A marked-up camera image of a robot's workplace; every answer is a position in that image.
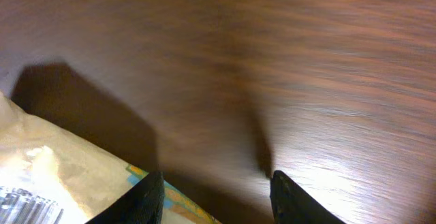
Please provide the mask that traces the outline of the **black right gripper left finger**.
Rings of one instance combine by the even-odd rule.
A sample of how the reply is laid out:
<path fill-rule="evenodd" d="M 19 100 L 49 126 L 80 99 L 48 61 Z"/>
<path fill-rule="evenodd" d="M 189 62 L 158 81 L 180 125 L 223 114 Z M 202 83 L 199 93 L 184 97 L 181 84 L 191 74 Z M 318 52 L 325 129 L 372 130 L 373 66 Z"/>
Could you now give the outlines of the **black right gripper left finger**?
<path fill-rule="evenodd" d="M 87 224 L 160 224 L 163 208 L 163 174 L 151 172 Z"/>

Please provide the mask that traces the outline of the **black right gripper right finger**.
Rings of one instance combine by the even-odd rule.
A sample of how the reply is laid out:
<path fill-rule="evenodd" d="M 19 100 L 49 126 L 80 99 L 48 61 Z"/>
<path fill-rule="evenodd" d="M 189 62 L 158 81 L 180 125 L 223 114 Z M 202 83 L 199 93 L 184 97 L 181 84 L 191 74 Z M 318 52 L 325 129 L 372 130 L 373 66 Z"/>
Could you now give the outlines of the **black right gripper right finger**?
<path fill-rule="evenodd" d="M 275 224 L 345 224 L 281 170 L 270 179 Z"/>

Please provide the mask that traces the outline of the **large cream wipes bag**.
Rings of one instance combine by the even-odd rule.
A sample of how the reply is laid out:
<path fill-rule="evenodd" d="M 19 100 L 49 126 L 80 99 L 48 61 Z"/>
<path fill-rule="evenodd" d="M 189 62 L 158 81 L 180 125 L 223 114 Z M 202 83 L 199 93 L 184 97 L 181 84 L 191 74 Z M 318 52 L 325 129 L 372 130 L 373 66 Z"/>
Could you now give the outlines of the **large cream wipes bag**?
<path fill-rule="evenodd" d="M 149 173 L 1 98 L 1 222 L 87 223 Z M 161 223 L 215 218 L 164 181 Z"/>

